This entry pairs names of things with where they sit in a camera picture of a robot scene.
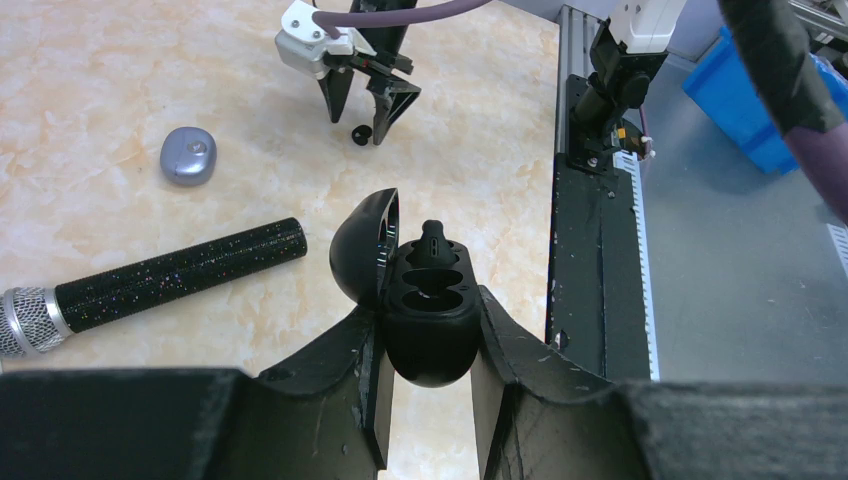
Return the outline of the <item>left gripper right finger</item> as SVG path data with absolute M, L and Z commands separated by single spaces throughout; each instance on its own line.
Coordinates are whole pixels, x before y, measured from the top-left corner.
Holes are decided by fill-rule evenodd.
M 480 292 L 471 369 L 484 479 L 843 479 L 841 386 L 612 383 Z

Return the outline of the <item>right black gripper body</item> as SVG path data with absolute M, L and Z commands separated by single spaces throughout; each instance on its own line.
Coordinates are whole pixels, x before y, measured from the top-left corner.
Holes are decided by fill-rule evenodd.
M 416 0 L 353 0 L 350 13 L 360 12 L 382 12 L 412 9 L 416 6 Z M 380 64 L 387 73 L 398 70 L 410 75 L 414 66 L 412 59 L 401 54 L 400 48 L 406 35 L 406 26 L 387 28 L 362 28 L 358 31 L 376 51 L 372 59 Z

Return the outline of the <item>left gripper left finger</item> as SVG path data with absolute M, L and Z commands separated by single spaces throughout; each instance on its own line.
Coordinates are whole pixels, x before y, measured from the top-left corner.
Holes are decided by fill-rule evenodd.
M 393 374 L 357 308 L 256 377 L 230 368 L 1 378 L 5 479 L 374 479 Z

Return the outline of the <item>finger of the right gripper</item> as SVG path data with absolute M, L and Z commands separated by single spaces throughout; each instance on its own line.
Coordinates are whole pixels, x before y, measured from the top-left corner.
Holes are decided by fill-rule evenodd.
M 330 70 L 318 80 L 332 123 L 338 123 L 342 116 L 354 75 L 353 69 L 343 68 Z
M 369 72 L 366 89 L 375 101 L 372 141 L 380 145 L 391 126 L 418 99 L 421 88 L 394 74 Z

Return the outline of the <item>black earbud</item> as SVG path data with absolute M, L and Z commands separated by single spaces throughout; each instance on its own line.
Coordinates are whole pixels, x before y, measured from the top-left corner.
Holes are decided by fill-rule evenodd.
M 422 224 L 422 235 L 406 260 L 415 268 L 449 267 L 457 262 L 457 255 L 444 235 L 441 221 L 427 220 Z
M 351 132 L 351 139 L 358 146 L 366 146 L 369 144 L 373 136 L 373 129 L 368 125 L 359 125 Z

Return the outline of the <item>black earbud charging case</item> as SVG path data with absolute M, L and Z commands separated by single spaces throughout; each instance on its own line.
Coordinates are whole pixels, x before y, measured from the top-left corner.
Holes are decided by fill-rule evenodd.
M 418 239 L 399 239 L 395 188 L 366 196 L 342 222 L 329 249 L 333 277 L 347 297 L 377 317 L 397 373 L 425 388 L 449 385 L 470 369 L 481 338 L 482 302 L 470 254 L 450 240 L 457 262 L 415 268 Z

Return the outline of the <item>lavender earbud charging case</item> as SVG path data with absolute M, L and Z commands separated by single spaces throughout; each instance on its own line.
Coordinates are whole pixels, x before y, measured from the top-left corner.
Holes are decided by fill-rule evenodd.
M 184 187 L 207 183 L 214 172 L 216 160 L 214 137 L 198 127 L 183 126 L 172 130 L 160 151 L 160 169 L 165 179 Z

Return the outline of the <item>black earbud front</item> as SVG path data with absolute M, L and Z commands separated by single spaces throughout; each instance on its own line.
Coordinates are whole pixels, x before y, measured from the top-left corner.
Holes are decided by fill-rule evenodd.
M 422 235 L 406 260 L 415 268 L 449 267 L 457 262 L 457 255 L 444 235 L 441 221 L 427 220 L 422 224 Z

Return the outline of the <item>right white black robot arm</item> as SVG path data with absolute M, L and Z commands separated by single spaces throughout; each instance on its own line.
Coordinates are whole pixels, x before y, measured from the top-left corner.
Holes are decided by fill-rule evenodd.
M 448 1 L 434 6 L 375 12 L 318 10 L 312 20 L 332 38 L 341 27 L 388 28 L 457 16 L 483 1 Z M 618 123 L 642 106 L 651 80 L 668 56 L 667 46 L 684 9 L 683 1 L 622 1 L 603 21 L 589 49 L 594 72 L 569 116 L 567 164 L 599 173 L 621 150 Z

